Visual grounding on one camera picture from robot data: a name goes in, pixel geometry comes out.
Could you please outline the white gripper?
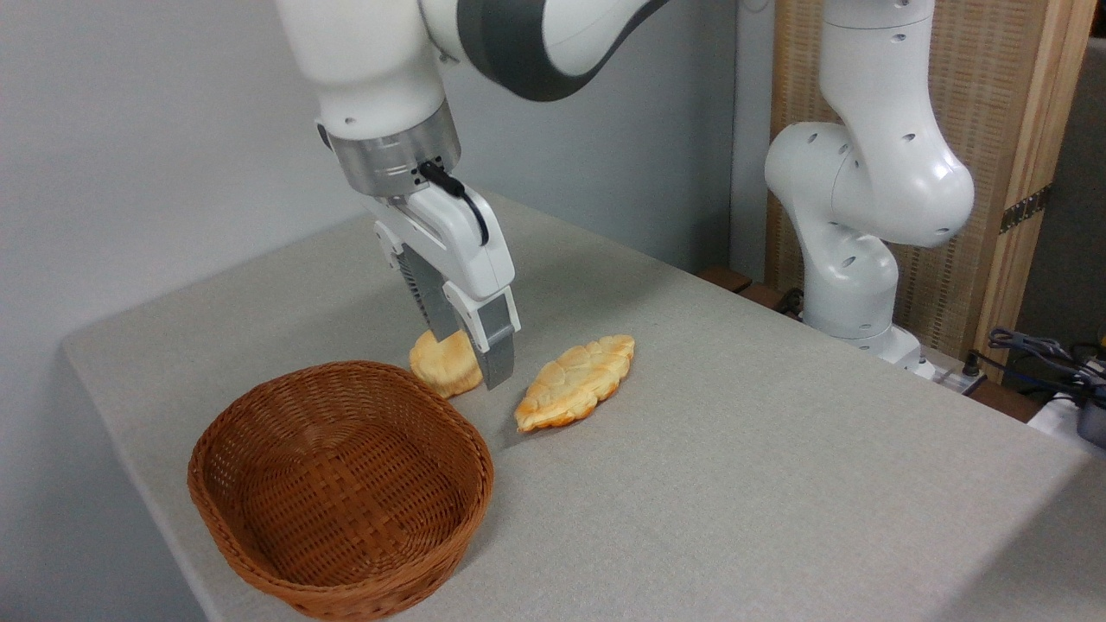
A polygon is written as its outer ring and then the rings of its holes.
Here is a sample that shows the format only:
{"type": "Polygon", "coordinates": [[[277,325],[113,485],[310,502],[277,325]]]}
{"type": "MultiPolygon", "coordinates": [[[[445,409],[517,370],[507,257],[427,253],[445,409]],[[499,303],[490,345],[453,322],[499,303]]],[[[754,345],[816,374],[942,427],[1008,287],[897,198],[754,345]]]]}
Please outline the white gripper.
{"type": "Polygon", "coordinates": [[[372,212],[383,221],[374,231],[387,263],[401,273],[435,339],[462,326],[486,388],[512,377],[521,330],[509,287],[515,269],[490,205],[474,191],[457,198],[431,185],[392,203],[373,200],[372,212]]]}

